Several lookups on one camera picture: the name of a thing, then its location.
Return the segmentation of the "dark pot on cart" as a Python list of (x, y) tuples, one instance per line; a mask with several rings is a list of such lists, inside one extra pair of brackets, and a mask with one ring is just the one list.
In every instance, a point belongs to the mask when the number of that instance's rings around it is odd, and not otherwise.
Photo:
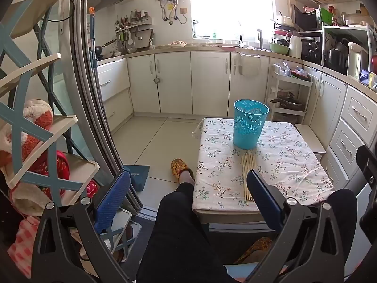
[(294, 98), (291, 91), (279, 91), (277, 96), (270, 100), (270, 103), (278, 103), (280, 108), (290, 109), (294, 111), (304, 111), (305, 105)]

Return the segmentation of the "teal perforated plastic basket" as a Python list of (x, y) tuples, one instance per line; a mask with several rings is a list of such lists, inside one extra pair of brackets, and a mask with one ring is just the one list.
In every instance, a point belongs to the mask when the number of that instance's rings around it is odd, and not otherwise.
[(252, 150), (263, 130), (269, 107), (249, 99), (236, 100), (233, 106), (233, 144), (243, 150)]

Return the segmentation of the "white three-tier storage cart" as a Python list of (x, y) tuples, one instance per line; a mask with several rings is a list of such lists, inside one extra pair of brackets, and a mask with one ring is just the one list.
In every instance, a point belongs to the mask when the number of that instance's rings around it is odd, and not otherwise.
[(269, 120), (303, 123), (313, 86), (311, 75), (302, 67), (290, 67), (285, 61), (272, 64), (266, 91)]

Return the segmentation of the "green mixing bowl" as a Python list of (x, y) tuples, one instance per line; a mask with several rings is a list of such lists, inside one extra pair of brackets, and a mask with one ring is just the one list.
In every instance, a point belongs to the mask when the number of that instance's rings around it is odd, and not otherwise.
[(289, 47), (286, 45), (281, 45), (279, 43), (269, 43), (270, 50), (277, 54), (287, 55), (289, 53)]

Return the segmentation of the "yellow patterned slipper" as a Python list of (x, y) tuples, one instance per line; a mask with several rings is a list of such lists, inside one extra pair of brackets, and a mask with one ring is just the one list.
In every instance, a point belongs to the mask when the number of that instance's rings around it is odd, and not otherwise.
[(171, 171), (173, 176), (179, 180), (182, 172), (187, 171), (191, 178), (193, 178), (193, 172), (188, 165), (180, 158), (176, 158), (171, 162)]

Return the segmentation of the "floral white tablecloth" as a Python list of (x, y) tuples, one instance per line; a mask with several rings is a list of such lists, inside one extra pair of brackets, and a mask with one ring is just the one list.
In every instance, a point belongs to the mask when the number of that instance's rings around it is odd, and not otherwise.
[[(233, 144), (233, 120), (205, 118), (193, 133), (199, 140), (192, 208), (198, 213), (256, 213), (246, 201), (242, 157)], [(291, 123), (267, 121), (251, 150), (256, 171), (283, 196), (302, 205), (324, 201), (335, 188), (299, 131)]]

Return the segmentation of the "white thermos jug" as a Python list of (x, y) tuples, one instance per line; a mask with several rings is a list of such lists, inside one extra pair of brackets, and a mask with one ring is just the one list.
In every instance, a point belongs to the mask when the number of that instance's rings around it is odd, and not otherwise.
[(289, 43), (289, 55), (293, 58), (302, 57), (302, 41), (298, 33), (287, 33), (286, 41)]

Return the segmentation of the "black toaster oven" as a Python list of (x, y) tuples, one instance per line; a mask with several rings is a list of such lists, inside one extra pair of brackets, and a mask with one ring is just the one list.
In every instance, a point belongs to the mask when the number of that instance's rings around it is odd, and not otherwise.
[(320, 65), (322, 59), (322, 32), (301, 32), (300, 39), (302, 41), (302, 59)]

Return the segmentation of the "white electric kettle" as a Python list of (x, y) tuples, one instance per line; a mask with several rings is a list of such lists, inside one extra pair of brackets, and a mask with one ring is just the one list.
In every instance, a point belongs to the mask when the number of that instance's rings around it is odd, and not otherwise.
[(363, 70), (368, 70), (368, 52), (354, 42), (348, 43), (348, 68), (347, 76), (359, 80)]

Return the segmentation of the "wall utensil rack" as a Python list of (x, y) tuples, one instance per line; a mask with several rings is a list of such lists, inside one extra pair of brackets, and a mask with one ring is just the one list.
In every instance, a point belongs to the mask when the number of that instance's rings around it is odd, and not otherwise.
[(153, 38), (152, 18), (148, 12), (134, 10), (130, 17), (115, 22), (116, 44), (123, 54), (147, 50)]

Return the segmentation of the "white plastic bag holder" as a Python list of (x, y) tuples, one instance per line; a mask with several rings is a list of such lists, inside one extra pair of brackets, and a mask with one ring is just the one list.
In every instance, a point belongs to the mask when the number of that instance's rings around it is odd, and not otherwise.
[(260, 55), (250, 55), (239, 53), (239, 72), (244, 77), (256, 77), (261, 71), (261, 57)]

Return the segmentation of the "black microwave oven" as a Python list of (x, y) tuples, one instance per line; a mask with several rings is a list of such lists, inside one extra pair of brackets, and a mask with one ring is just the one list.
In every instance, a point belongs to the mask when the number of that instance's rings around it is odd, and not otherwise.
[(292, 4), (293, 22), (300, 30), (316, 31), (322, 28), (320, 9), (317, 8), (309, 13), (302, 13)]

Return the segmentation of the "dark blue dustpan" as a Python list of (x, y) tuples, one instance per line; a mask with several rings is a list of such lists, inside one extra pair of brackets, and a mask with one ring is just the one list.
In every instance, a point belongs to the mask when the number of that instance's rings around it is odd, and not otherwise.
[(131, 175), (131, 183), (136, 192), (144, 190), (150, 166), (145, 165), (124, 165), (126, 171)]

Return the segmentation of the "teal and cream folding shelf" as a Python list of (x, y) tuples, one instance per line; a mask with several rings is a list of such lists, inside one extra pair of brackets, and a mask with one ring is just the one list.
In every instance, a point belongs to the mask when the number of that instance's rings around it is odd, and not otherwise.
[(60, 53), (50, 52), (44, 33), (49, 13), (59, 0), (14, 0), (1, 21), (1, 56), (16, 68), (1, 77), (1, 172), (10, 199), (27, 215), (39, 216), (50, 202), (70, 206), (87, 194), (87, 187), (100, 166), (78, 151), (59, 151), (64, 139), (73, 147), (70, 130), (77, 124), (74, 114), (56, 114), (57, 100), (51, 104), (28, 99), (33, 77), (42, 80), (45, 92), (53, 97), (52, 72)]

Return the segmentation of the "black frying pan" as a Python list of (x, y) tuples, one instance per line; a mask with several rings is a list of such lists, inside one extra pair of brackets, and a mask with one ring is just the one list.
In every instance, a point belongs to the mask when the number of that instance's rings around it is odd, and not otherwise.
[(115, 39), (112, 39), (111, 41), (104, 43), (102, 46), (96, 46), (95, 47), (96, 57), (99, 58), (101, 56), (101, 53), (102, 53), (104, 47), (107, 47), (107, 46), (109, 46), (109, 45), (111, 45), (115, 42), (116, 42)]

